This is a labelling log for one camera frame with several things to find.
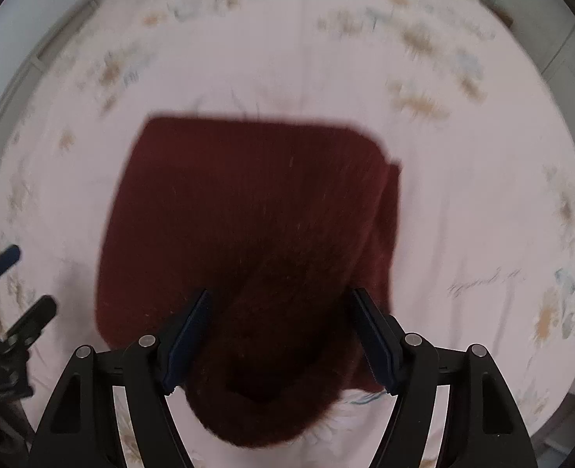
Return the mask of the dark red knitted sweater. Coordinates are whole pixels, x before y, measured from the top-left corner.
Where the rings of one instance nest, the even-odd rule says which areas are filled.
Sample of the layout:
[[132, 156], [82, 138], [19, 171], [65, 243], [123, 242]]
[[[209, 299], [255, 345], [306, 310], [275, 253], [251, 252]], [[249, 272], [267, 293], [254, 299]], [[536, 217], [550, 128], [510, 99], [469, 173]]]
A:
[[118, 186], [96, 324], [119, 349], [202, 294], [179, 385], [210, 432], [293, 440], [347, 389], [378, 387], [341, 294], [389, 307], [401, 168], [347, 127], [157, 116]]

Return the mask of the pink floral bed cover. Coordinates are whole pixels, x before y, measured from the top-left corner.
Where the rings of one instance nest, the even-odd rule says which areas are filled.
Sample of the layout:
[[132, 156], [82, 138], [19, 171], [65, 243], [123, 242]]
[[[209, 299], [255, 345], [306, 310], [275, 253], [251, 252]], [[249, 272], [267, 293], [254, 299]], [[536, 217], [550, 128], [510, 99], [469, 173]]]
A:
[[7, 0], [0, 6], [0, 328], [41, 294], [42, 416], [91, 317], [124, 155], [158, 110], [332, 116], [402, 165], [391, 305], [487, 346], [531, 430], [575, 375], [575, 149], [534, 64], [478, 0]]

